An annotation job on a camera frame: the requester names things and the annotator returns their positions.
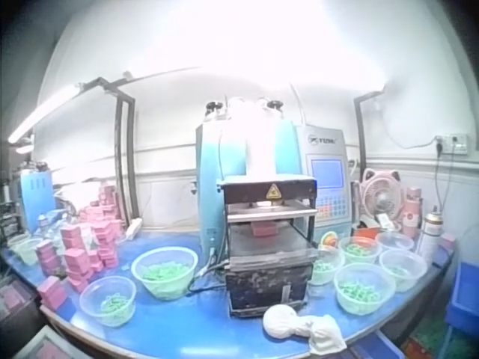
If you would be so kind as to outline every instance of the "white wall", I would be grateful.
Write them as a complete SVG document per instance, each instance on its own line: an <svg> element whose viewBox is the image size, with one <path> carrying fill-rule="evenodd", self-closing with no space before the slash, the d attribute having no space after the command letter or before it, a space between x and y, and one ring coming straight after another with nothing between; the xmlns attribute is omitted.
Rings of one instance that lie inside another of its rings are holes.
<svg viewBox="0 0 479 359"><path fill-rule="evenodd" d="M219 65L235 57L247 64L265 58L269 61L266 65L286 58L285 62L298 61L298 68L307 70L290 71L288 76L295 79L308 122L342 129L347 142L357 144L352 98L359 92L332 87L329 74L336 76L339 68L352 78L361 69L365 73L370 70L368 66L373 62L389 81L386 95L379 100L383 120L371 104L364 110L371 159L430 160L434 156L432 146L415 150L395 146L385 135L384 125L405 147L451 132L470 134L474 145L475 119L456 58L422 1L325 0L320 2L321 7L316 1L310 4L314 11L292 17L284 12L286 7L280 7L283 13L271 15L276 23L253 31L252 36L248 31L264 25L265 18L257 13L264 10L266 2L254 3L257 12L245 11L247 1L221 1L221 6L217 1L202 1L201 5L199 1L194 5L190 1L97 1L67 26L46 72L40 101L70 83L87 82L97 76L115 80L125 70L142 70L137 64L144 65L143 70L170 70ZM305 6L306 1L294 4ZM202 16L197 6L208 10L209 15ZM218 9L229 12L220 16ZM322 61L331 58L331 42L338 38L370 62L361 62L364 67L352 70L346 66L348 56L339 57L336 63ZM245 58L248 46L254 51L247 52L250 55ZM251 98L266 94L283 100L287 117L298 120L299 109L287 84L272 84L270 80L260 78L256 82L238 73L226 76L224 72L196 70L122 87L137 99L136 170L142 175L138 193L140 208L147 208L144 216L148 225L164 225L190 215L186 211L185 216L184 209L174 215L165 209L171 200L167 193L174 192L174 197L184 191L184 181L171 179L170 183L176 183L174 190L165 183L165 173L191 173L185 170L195 166L191 144L206 102L222 100L224 94ZM35 128L35 158L46 160L53 168L64 168L55 173L56 182L114 175L114 109L114 100L97 91L72 101ZM350 155L357 156L353 148ZM476 158L473 153L464 159L475 162ZM151 185L157 176L162 176L163 182ZM184 196L186 207L195 202L193 197Z"/></svg>

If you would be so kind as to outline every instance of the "warning label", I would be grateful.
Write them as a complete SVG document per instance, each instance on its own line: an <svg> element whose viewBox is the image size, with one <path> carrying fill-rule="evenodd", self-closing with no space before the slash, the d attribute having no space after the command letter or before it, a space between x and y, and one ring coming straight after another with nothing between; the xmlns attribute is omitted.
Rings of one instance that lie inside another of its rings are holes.
<svg viewBox="0 0 479 359"><path fill-rule="evenodd" d="M266 193L267 200L278 200L281 198L281 192L279 188L274 183L269 187L268 193Z"/></svg>

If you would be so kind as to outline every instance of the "blue workbench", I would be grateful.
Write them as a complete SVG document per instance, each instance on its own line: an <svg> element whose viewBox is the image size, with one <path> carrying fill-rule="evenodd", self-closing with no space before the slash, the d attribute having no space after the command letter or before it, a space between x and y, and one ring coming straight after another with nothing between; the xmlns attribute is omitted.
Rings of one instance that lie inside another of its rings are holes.
<svg viewBox="0 0 479 359"><path fill-rule="evenodd" d="M140 254L162 246L184 246L199 253L197 234L141 233L134 241L118 247L120 265L106 270L94 279L108 275L123 275L132 279L138 288L136 311L132 319L120 328L107 328L86 316L79 308L79 295L68 284L69 298L58 310L42 311L49 320L78 339L108 352L110 355L131 358L288 358L307 357L308 341L291 337L274 340L263 332L261 318L237 319L228 314L224 290L202 292L176 301L155 299L132 275L129 267ZM12 268L37 286L45 279L39 266L25 266L9 250L2 251ZM449 263L449 254L441 249L436 256L438 267L428 273L408 292L398 293L378 311L369 316L353 316L344 312L330 284L321 292L310 291L308 304L299 315L333 316L348 344L381 328L394 318L415 296L432 282Z"/></svg>

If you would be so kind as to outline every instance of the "electrical outlet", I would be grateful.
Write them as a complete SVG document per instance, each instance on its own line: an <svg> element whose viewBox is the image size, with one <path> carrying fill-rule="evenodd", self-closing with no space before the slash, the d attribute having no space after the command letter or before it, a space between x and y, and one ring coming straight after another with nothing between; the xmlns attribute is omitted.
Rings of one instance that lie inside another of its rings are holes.
<svg viewBox="0 0 479 359"><path fill-rule="evenodd" d="M454 155L468 155L468 138L465 133L453 133L446 136L441 136L442 139L442 153L451 155L454 149Z"/></svg>

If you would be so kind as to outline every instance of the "metal pole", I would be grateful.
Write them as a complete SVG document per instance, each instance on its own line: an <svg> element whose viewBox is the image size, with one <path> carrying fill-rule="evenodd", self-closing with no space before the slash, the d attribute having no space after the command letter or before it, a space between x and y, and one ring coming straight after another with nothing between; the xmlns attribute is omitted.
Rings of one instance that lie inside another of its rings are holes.
<svg viewBox="0 0 479 359"><path fill-rule="evenodd" d="M361 103L381 94L383 94L383 91L374 91L354 99L354 112L356 113L356 124L358 126L359 137L359 181L362 181L362 177L367 167L366 140L364 136L364 123L362 118Z"/></svg>
<svg viewBox="0 0 479 359"><path fill-rule="evenodd" d="M121 164L121 119L123 115L123 100L117 97L117 107L115 110L115 174L117 177L117 187L120 201L120 210L125 224L129 226L128 207L126 206L125 186L123 185L123 167Z"/></svg>
<svg viewBox="0 0 479 359"><path fill-rule="evenodd" d="M135 99L128 101L128 115L126 117L126 168L128 170L129 200L132 204L132 217L139 218L138 196L136 194L135 175Z"/></svg>

